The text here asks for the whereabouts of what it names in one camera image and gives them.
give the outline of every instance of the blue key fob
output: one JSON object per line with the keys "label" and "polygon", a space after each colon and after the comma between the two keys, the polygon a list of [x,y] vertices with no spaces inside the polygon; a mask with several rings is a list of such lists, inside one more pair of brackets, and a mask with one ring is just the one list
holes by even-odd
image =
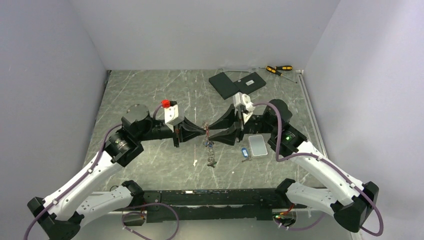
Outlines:
{"label": "blue key fob", "polygon": [[249,157],[248,150],[247,150],[245,147],[243,147],[243,148],[241,149],[241,153],[243,154],[243,156],[244,156],[245,158],[248,158],[248,157]]}

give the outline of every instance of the red wire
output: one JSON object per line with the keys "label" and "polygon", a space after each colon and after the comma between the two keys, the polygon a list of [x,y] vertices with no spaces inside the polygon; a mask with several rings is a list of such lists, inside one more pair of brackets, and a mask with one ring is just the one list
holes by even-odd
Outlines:
{"label": "red wire", "polygon": [[142,207],[141,208],[141,210],[140,210],[140,213],[142,213],[144,210],[146,209],[146,207],[144,206],[144,207]]}
{"label": "red wire", "polygon": [[280,215],[287,215],[295,206],[294,203],[291,204],[290,208],[287,211],[283,211],[282,213],[280,213]]}

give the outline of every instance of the red cap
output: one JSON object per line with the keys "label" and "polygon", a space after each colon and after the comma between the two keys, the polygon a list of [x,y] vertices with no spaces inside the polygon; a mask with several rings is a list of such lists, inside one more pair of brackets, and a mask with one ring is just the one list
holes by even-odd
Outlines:
{"label": "red cap", "polygon": [[162,101],[162,107],[164,109],[171,107],[171,101],[169,101],[168,99],[165,99]]}

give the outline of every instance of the tablet case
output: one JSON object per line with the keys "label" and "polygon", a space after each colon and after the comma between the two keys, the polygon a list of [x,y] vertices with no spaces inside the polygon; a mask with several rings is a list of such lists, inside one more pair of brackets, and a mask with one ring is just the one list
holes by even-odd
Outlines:
{"label": "tablet case", "polygon": [[234,84],[243,94],[251,94],[265,86],[267,83],[261,76],[259,76],[258,73],[253,72],[242,79],[235,81]]}
{"label": "tablet case", "polygon": [[231,79],[224,73],[218,73],[209,78],[209,83],[221,95],[223,99],[232,97],[239,92],[239,88],[231,81]]}

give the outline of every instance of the purple tube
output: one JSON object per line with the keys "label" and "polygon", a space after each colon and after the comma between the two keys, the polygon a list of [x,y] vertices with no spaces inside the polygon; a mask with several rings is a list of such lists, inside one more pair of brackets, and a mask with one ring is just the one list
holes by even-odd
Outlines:
{"label": "purple tube", "polygon": [[[148,207],[148,206],[163,206],[163,207],[166,207],[166,208],[168,208],[168,209],[170,209],[172,211],[172,213],[175,215],[175,218],[176,218],[176,229],[175,229],[175,232],[169,238],[167,238],[166,240],[173,239],[175,237],[175,235],[177,235],[178,229],[180,228],[180,218],[178,217],[177,212],[175,212],[175,210],[171,206],[166,205],[166,204],[163,204],[163,203],[160,203],[160,202],[155,202],[155,203],[148,203],[148,204],[143,204],[143,205],[139,205],[139,206],[125,207],[124,209],[138,209],[138,208],[143,208],[143,207]],[[125,230],[130,231],[131,233],[139,236],[140,238],[143,238],[145,240],[152,240],[152,239],[150,239],[150,238],[148,238],[146,236],[143,236],[140,233],[132,230],[131,228],[125,226],[125,224],[124,224],[125,217],[126,216],[129,216],[129,215],[141,215],[141,213],[140,212],[137,212],[137,211],[132,211],[132,212],[129,212],[129,213],[123,215],[122,216],[122,219],[121,219],[121,223],[122,223],[123,228]]]}
{"label": "purple tube", "polygon": [[273,105],[272,103],[269,103],[267,101],[262,101],[262,102],[258,102],[258,103],[254,103],[253,106],[258,106],[258,105],[266,105],[270,108],[272,108],[272,110],[274,110],[275,115],[277,117],[277,142],[276,142],[276,146],[275,146],[275,160],[277,162],[283,162],[285,161],[284,158],[279,159],[279,153],[280,153],[280,144],[281,144],[281,132],[283,130],[283,123],[281,120],[281,115],[280,112],[278,111],[277,107],[275,105]]}
{"label": "purple tube", "polygon": [[161,109],[162,108],[162,103],[161,104],[159,104],[155,109],[154,109],[154,112],[153,112],[153,116],[152,116],[152,118],[153,119],[156,119],[156,115],[158,114],[158,112],[159,112],[159,109]]}

